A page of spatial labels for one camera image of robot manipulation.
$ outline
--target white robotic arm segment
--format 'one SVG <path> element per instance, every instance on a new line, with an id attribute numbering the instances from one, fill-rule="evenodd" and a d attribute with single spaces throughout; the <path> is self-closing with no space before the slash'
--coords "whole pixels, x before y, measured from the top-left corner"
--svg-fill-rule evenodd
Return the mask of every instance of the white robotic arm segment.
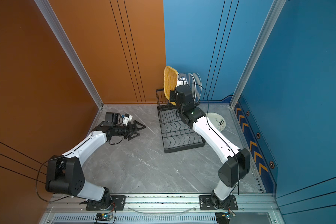
<path id="1" fill-rule="evenodd" d="M 197 119 L 197 122 L 193 123 L 193 130 L 201 135 L 214 149 L 223 164 L 228 161 L 229 156 L 233 157 L 239 152 L 239 147 L 224 137 L 224 135 L 214 127 L 209 118 L 201 117 Z"/>
<path id="2" fill-rule="evenodd" d="M 101 131 L 93 131 L 83 141 L 73 147 L 71 150 L 62 154 L 64 157 L 77 157 L 81 166 L 100 146 L 107 142 L 106 134 Z"/>

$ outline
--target metal post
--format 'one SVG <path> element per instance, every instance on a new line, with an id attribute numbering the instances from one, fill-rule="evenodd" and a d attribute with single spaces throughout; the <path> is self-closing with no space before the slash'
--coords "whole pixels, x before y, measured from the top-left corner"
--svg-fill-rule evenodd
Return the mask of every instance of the metal post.
<path id="1" fill-rule="evenodd" d="M 259 36 L 255 42 L 254 48 L 250 54 L 249 60 L 246 63 L 245 69 L 242 72 L 242 76 L 237 84 L 237 87 L 234 91 L 233 97 L 230 101 L 230 107 L 234 108 L 237 103 L 242 91 L 248 81 L 251 72 L 254 69 L 254 66 L 260 56 L 261 51 L 263 50 L 266 41 L 269 38 L 271 30 L 274 28 L 275 22 L 278 19 L 280 12 L 285 4 L 286 0 L 274 0 L 269 13 L 265 19 L 263 27 L 260 30 Z"/>
<path id="2" fill-rule="evenodd" d="M 45 17 L 45 20 L 49 24 L 52 32 L 55 34 L 57 40 L 61 44 L 63 50 L 66 52 L 67 57 L 70 59 L 73 67 L 76 69 L 76 72 L 80 76 L 82 82 L 85 84 L 88 92 L 91 97 L 94 99 L 94 102 L 98 108 L 103 107 L 103 101 L 99 96 L 94 84 L 92 83 L 90 77 L 87 74 L 85 67 L 82 65 L 80 58 L 78 57 L 75 49 L 73 48 L 70 40 L 68 39 L 65 31 L 63 30 L 60 21 L 55 15 L 54 10 L 52 9 L 48 0 L 35 0 L 36 5 L 39 7 L 42 15 Z"/>

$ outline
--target orange wall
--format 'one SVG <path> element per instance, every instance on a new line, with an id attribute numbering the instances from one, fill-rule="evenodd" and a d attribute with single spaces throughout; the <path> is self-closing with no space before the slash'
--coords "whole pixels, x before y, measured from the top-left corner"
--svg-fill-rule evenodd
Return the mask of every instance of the orange wall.
<path id="1" fill-rule="evenodd" d="M 97 110 L 35 2 L 1 0 L 0 141 L 44 162 L 80 142 Z M 0 153 L 31 167 L 0 155 L 0 166 L 28 176 L 0 167 L 0 223 L 37 223 L 47 206 L 31 179 L 40 163 L 1 144 Z"/>
<path id="2" fill-rule="evenodd" d="M 163 0 L 49 0 L 100 97 L 155 103 L 166 66 Z"/>

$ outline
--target white plate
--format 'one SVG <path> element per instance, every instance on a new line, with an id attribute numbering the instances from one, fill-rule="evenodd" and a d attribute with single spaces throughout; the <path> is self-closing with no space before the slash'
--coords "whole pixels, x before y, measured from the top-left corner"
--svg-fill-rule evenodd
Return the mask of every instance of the white plate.
<path id="1" fill-rule="evenodd" d="M 225 119 L 216 113 L 209 112 L 208 113 L 208 118 L 210 119 L 211 123 L 213 123 L 214 127 L 218 129 L 218 131 L 222 131 L 225 128 Z"/>

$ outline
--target black line on wall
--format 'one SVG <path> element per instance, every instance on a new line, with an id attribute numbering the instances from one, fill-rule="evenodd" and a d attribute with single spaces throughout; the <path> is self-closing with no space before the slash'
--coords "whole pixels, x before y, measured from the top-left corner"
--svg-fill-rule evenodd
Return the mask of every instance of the black line on wall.
<path id="1" fill-rule="evenodd" d="M 135 90 L 135 88 L 134 88 L 134 84 L 133 84 L 133 79 L 132 79 L 131 71 L 130 71 L 129 66 L 128 66 L 128 61 L 127 61 L 126 53 L 124 52 L 124 47 L 123 47 L 123 43 L 122 43 L 122 39 L 121 39 L 121 34 L 120 34 L 119 29 L 118 29 L 118 25 L 117 25 L 117 21 L 116 21 L 116 16 L 115 16 L 115 12 L 113 11 L 113 7 L 112 7 L 111 0 L 110 0 L 110 4 L 111 4 L 111 8 L 112 8 L 113 17 L 115 18 L 115 22 L 116 22 L 116 26 L 117 26 L 118 35 L 120 36 L 121 45 L 122 45 L 122 49 L 123 49 L 123 53 L 124 53 L 124 57 L 125 57 L 125 59 L 126 59 L 126 63 L 127 63 L 127 67 L 128 67 L 129 75 L 130 75 L 130 77 L 131 77 L 131 81 L 132 81 L 132 86 L 133 86 L 134 94 L 136 95 L 136 100 L 137 100 L 137 103 L 138 103 L 138 98 L 137 98 L 136 90 Z"/>
<path id="2" fill-rule="evenodd" d="M 303 199 L 303 200 L 300 200 L 300 201 L 296 201 L 296 202 L 291 202 L 291 203 L 289 203 L 289 204 L 285 204 L 285 205 L 291 205 L 291 204 L 294 204 L 294 203 L 298 203 L 298 202 L 306 201 L 306 200 L 309 200 L 309 199 L 313 199 L 313 198 L 316 198 L 316 197 L 321 197 L 321 196 L 325 196 L 325 195 L 329 195 L 329 194 L 333 194 L 333 193 L 336 193 L 336 191 L 329 192 L 329 193 L 322 194 L 322 195 L 318 195 L 318 196 L 314 196 L 314 197 L 310 197 L 310 198 L 306 198 L 306 199 Z"/>
<path id="3" fill-rule="evenodd" d="M 19 164 L 21 164 L 21 165 L 24 165 L 24 166 L 26 166 L 26 167 L 28 167 L 28 168 L 30 168 L 30 169 L 33 169 L 33 170 L 36 170 L 36 171 L 38 171 L 37 169 L 34 169 L 34 168 L 32 168 L 32 167 L 30 167 L 30 166 L 28 166 L 28 165 L 25 165 L 25 164 L 23 164 L 23 163 L 21 163 L 21 162 L 19 162 L 19 161 L 15 160 L 15 159 L 12 159 L 12 158 L 10 158 L 10 157 L 8 157 L 8 156 L 4 155 L 4 154 L 1 154 L 1 153 L 0 153 L 0 155 L 2 155 L 2 156 L 4 156 L 4 157 L 6 157 L 6 158 L 8 158 L 8 159 L 11 159 L 11 160 L 13 160 L 13 161 L 15 161 L 15 162 L 17 162 L 17 163 L 19 163 Z"/>
<path id="4" fill-rule="evenodd" d="M 311 211 L 311 210 L 315 210 L 315 209 L 323 209 L 323 208 L 334 207 L 334 206 L 336 206 L 336 204 L 335 205 L 327 205 L 327 206 L 314 208 L 314 209 L 306 209 L 306 210 L 302 210 L 302 211 L 290 212 L 290 213 L 286 213 L 286 214 L 282 214 L 282 215 L 289 215 L 289 214 L 299 213 L 299 212 L 303 212 L 303 211 Z"/>
<path id="5" fill-rule="evenodd" d="M 231 5 L 232 5 L 232 3 L 233 3 L 233 0 L 231 0 L 231 2 L 230 2 L 230 7 L 229 7 L 228 16 L 226 17 L 226 22 L 225 22 L 224 32 L 223 32 L 223 36 L 222 36 L 222 38 L 221 38 L 220 47 L 219 47 L 219 51 L 218 51 L 218 57 L 216 58 L 215 67 L 214 67 L 213 76 L 212 76 L 212 81 L 211 81 L 211 83 L 210 83 L 209 92 L 208 92 L 208 96 L 207 96 L 208 99 L 209 99 L 209 95 L 210 95 L 210 90 L 211 90 L 211 88 L 212 88 L 213 79 L 214 79 L 214 73 L 215 73 L 216 65 L 218 64 L 219 55 L 220 55 L 220 49 L 221 49 L 221 45 L 222 45 L 222 43 L 223 43 L 224 34 L 225 34 L 225 29 L 226 29 L 226 25 L 227 25 L 227 23 L 228 23 L 228 19 L 229 19 L 230 9 L 231 9 Z"/>
<path id="6" fill-rule="evenodd" d="M 137 59 L 137 54 L 136 54 L 136 48 L 134 47 L 134 41 L 133 41 L 133 36 L 132 36 L 132 31 L 131 31 L 131 25 L 129 24 L 128 13 L 127 13 L 127 7 L 126 7 L 126 2 L 125 2 L 125 0 L 123 0 L 123 2 L 124 2 L 124 7 L 125 7 L 125 9 L 126 9 L 126 15 L 127 15 L 127 20 L 128 20 L 129 31 L 130 31 L 130 33 L 131 33 L 131 38 L 132 38 L 132 43 L 133 43 L 134 55 L 136 56 L 137 67 L 138 67 L 138 74 L 139 74 L 139 78 L 141 79 L 141 85 L 142 85 L 142 91 L 143 91 L 143 96 L 144 96 L 144 102 L 147 103 L 147 101 L 146 101 L 146 99 L 145 99 L 145 94 L 144 94 L 144 88 L 143 88 L 143 83 L 142 83 L 141 72 L 139 71 L 139 64 L 138 64 L 138 59 Z"/>
<path id="7" fill-rule="evenodd" d="M 127 34 L 126 34 L 126 29 L 124 28 L 124 23 L 123 23 L 123 19 L 122 19 L 120 4 L 118 4 L 118 0 L 117 0 L 117 5 L 118 5 L 118 10 L 120 11 L 120 15 L 121 15 L 121 21 L 122 21 L 122 25 L 123 25 L 124 35 L 126 36 L 126 41 L 127 41 L 127 47 L 128 47 L 128 51 L 129 51 L 129 56 L 131 57 L 131 62 L 132 62 L 132 67 L 133 67 L 133 71 L 134 71 L 134 76 L 136 77 L 136 82 L 137 82 L 139 97 L 141 98 L 141 103 L 143 103 L 142 96 L 141 96 L 141 91 L 139 90 L 139 84 L 138 84 L 138 80 L 137 80 L 136 70 L 134 69 L 134 64 L 133 64 L 131 50 L 129 49 L 129 44 L 128 44 L 128 38 L 127 38 Z"/>
<path id="8" fill-rule="evenodd" d="M 8 146 L 7 144 L 5 144 L 5 143 L 3 143 L 3 142 L 1 142 L 1 141 L 0 141 L 0 143 L 1 143 L 2 145 L 6 146 L 6 147 L 8 147 L 8 148 L 10 148 L 10 149 L 12 149 L 12 150 L 18 152 L 18 153 L 20 153 L 21 155 L 26 156 L 27 158 L 30 158 L 30 159 L 32 159 L 33 161 L 38 162 L 39 164 L 42 164 L 42 163 L 40 163 L 39 161 L 37 161 L 36 159 L 33 159 L 33 158 L 31 158 L 30 156 L 23 154 L 22 152 L 19 152 L 18 150 L 14 149 L 13 147 Z"/>
<path id="9" fill-rule="evenodd" d="M 309 188 L 309 187 L 312 187 L 312 186 L 318 185 L 318 184 L 320 184 L 320 183 L 327 182 L 327 181 L 329 181 L 329 180 L 333 180 L 333 179 L 335 179 L 335 178 L 336 178 L 336 177 L 333 177 L 333 178 L 330 178 L 330 179 L 327 179 L 327 180 L 324 180 L 324 181 L 321 181 L 321 182 L 315 183 L 315 184 L 313 184 L 313 185 L 310 185 L 310 186 L 307 186 L 307 187 L 301 188 L 300 190 L 304 190 L 304 189 L 306 189 L 306 188 Z M 297 191 L 300 191 L 300 190 L 296 190 L 296 191 L 290 192 L 290 193 L 288 193 L 288 194 L 285 194 L 285 195 L 279 196 L 279 197 L 277 197 L 276 199 L 278 199 L 278 198 L 281 198 L 281 197 L 284 197 L 284 196 L 286 196 L 286 195 L 289 195 L 289 194 L 292 194 L 292 193 L 295 193 L 295 192 L 297 192 Z"/>
<path id="10" fill-rule="evenodd" d="M 219 21 L 219 26 L 218 26 L 218 32 L 216 32 L 216 38 L 215 38 L 215 44 L 214 44 L 214 49 L 213 49 L 213 54 L 212 54 L 212 60 L 210 61 L 210 66 L 209 66 L 209 71 L 208 71 L 208 77 L 207 77 L 207 82 L 205 84 L 205 89 L 207 89 L 207 85 L 208 85 L 208 80 L 209 80 L 209 73 L 210 73 L 210 68 L 212 66 L 212 62 L 213 62 L 213 56 L 214 56 L 214 51 L 215 51 L 215 45 L 216 45 L 216 41 L 218 39 L 218 34 L 219 34 L 219 28 L 220 28 L 220 23 L 221 23 L 221 17 L 223 16 L 223 11 L 224 11 L 224 5 L 225 5 L 225 0 L 224 0 L 224 4 L 223 4 L 223 9 L 221 10 L 221 16 L 220 16 L 220 21 Z"/>
<path id="11" fill-rule="evenodd" d="M 14 172 L 14 173 L 20 174 L 20 175 L 22 175 L 22 176 L 24 176 L 24 177 L 27 177 L 27 178 L 30 178 L 30 179 L 32 179 L 32 180 L 34 180 L 34 181 L 36 181 L 36 179 L 35 179 L 35 178 L 32 178 L 32 177 L 26 176 L 26 175 L 24 175 L 24 174 L 22 174 L 22 173 L 18 173 L 18 172 L 16 172 L 16 171 L 13 171 L 13 170 L 11 170 L 11 169 L 5 168 L 5 167 L 3 167 L 3 166 L 0 166 L 0 167 L 1 167 L 1 168 L 4 168 L 4 169 L 7 169 L 7 170 L 9 170 L 9 171 L 11 171 L 11 172 Z"/>
<path id="12" fill-rule="evenodd" d="M 231 26 L 230 26 L 230 31 L 229 31 L 228 39 L 226 40 L 226 44 L 225 44 L 225 49 L 224 49 L 224 53 L 223 53 L 223 58 L 221 59 L 221 62 L 220 62 L 220 66 L 219 66 L 218 74 L 217 74 L 217 76 L 216 76 L 216 80 L 215 80 L 215 84 L 214 84 L 214 89 L 213 89 L 212 97 L 210 98 L 210 100 L 213 99 L 213 95 L 214 95 L 214 91 L 215 91 L 216 82 L 218 81 L 219 72 L 220 72 L 221 64 L 223 63 L 223 59 L 224 59 L 224 55 L 225 55 L 226 46 L 228 45 L 228 41 L 229 41 L 229 37 L 230 37 L 231 28 L 233 27 L 233 23 L 234 23 L 235 15 L 236 15 L 236 13 L 237 13 L 237 7 L 236 7 L 236 9 L 235 9 L 235 13 L 234 13 L 233 21 L 231 22 Z"/>

